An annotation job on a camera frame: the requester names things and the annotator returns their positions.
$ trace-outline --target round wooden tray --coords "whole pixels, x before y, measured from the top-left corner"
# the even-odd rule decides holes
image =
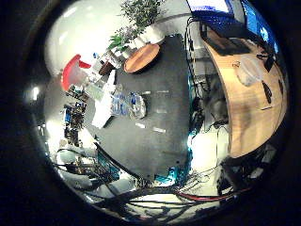
[[[158,44],[147,44],[134,52],[124,63],[124,71],[135,73],[146,67],[159,54]]]

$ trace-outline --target dark gray table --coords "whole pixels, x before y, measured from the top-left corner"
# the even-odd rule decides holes
[[[171,167],[183,166],[189,127],[188,72],[181,36],[166,37],[159,56],[136,74],[117,71],[118,84],[146,95],[148,115],[142,120],[114,117],[98,129],[91,125],[94,103],[88,102],[85,126],[100,138],[103,149],[123,167],[152,180],[167,176]],[[146,128],[136,126],[141,123]],[[166,130],[153,131],[153,127]]]

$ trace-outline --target monitor screen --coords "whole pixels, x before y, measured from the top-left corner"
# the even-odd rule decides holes
[[[217,11],[230,13],[225,0],[187,0],[192,12],[195,11]]]
[[[242,3],[246,13],[246,28],[261,37],[266,43],[273,47],[275,53],[277,53],[277,42],[270,26],[251,5],[245,2]]]

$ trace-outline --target white wall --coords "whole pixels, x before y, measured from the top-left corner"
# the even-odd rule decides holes
[[[80,54],[90,62],[103,54],[110,36],[128,24],[120,14],[122,0],[81,0],[72,4],[53,25],[45,43],[45,60],[53,76]]]
[[[81,0],[75,2],[61,15],[48,34],[45,43],[46,65],[52,76],[57,76],[76,54],[86,62],[92,61],[94,52],[103,54],[114,32],[128,24],[120,15],[123,0]],[[161,9],[166,13],[158,18],[190,13],[185,0],[167,0]],[[159,23],[166,35],[184,35],[189,16]],[[197,23],[192,24],[195,48],[202,46]]]

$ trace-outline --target plastic container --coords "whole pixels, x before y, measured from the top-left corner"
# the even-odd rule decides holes
[[[238,64],[233,64],[236,67],[237,77],[244,86],[250,87],[254,83],[262,81],[260,63],[256,58],[242,56]]]
[[[136,119],[146,116],[143,98],[135,92],[125,90],[122,85],[117,85],[112,99],[111,113],[113,115],[130,116]]]

